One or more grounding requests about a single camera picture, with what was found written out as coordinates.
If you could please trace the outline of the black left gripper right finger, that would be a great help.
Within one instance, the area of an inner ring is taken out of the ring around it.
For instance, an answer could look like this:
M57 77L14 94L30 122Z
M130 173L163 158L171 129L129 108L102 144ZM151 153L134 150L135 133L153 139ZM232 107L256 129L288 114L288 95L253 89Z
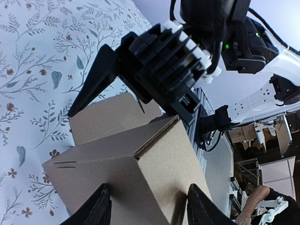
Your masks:
M234 224L194 183L189 186L187 194L187 220L189 225Z

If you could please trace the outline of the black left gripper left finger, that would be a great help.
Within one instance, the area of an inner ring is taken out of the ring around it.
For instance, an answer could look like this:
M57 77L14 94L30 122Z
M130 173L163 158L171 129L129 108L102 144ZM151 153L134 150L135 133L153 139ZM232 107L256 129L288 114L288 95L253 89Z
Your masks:
M99 188L71 217L61 225L109 225L111 222L112 201L107 183Z

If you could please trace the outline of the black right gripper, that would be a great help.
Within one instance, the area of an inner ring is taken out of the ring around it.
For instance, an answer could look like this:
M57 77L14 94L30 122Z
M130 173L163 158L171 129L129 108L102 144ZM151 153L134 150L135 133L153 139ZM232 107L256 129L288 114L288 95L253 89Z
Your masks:
M175 22L158 23L141 35L129 32L117 53L107 44L99 49L67 115L74 117L88 106L119 70L120 79L143 103L154 100L166 113L191 125L200 106L192 87L200 78L209 78L211 65L207 53Z

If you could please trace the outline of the brown cardboard box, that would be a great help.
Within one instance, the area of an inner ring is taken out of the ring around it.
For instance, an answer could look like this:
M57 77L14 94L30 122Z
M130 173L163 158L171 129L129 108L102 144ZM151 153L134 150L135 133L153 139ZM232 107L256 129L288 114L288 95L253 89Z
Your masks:
M75 146L43 168L72 213L106 183L111 224L187 224L189 186L210 192L182 121L160 115L156 102L140 107L126 93L69 119Z

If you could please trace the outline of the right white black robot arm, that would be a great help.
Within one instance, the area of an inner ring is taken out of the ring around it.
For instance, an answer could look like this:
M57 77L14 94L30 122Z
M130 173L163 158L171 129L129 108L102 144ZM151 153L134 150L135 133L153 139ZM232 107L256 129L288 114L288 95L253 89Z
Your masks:
M195 142L206 149L216 131L223 134L271 106L299 102L299 51L249 5L248 0L183 0L180 23L172 1L166 23L141 35L128 33L115 50L109 45L100 47L68 116L74 117L120 78L144 104L156 101L168 115L178 115L194 126ZM228 71L270 73L271 78L234 105L201 115L204 107L192 87L199 79L211 82L219 75L219 60Z

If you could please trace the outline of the operator hand on controller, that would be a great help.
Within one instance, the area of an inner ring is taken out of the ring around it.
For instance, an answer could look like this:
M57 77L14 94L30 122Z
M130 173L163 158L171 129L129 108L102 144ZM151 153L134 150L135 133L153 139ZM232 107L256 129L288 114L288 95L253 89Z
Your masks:
M235 224L237 225L251 225L251 218L252 212L250 211L242 211L237 218L235 219Z

